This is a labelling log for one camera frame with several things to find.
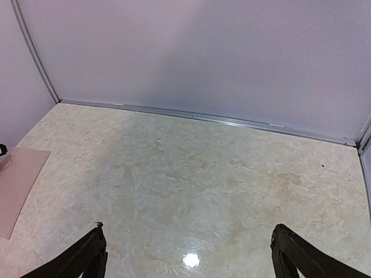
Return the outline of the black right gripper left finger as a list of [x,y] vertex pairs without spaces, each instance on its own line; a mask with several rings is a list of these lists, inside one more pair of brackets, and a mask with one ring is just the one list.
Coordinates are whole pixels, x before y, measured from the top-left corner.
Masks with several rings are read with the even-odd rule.
[[108,252],[103,223],[80,238],[59,256],[24,277],[104,277]]

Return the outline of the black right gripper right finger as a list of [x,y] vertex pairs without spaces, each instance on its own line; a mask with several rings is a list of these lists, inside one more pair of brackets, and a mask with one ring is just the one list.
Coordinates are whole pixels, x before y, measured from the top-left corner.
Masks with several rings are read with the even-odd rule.
[[271,236],[271,256],[276,277],[368,277],[328,256],[284,224]]

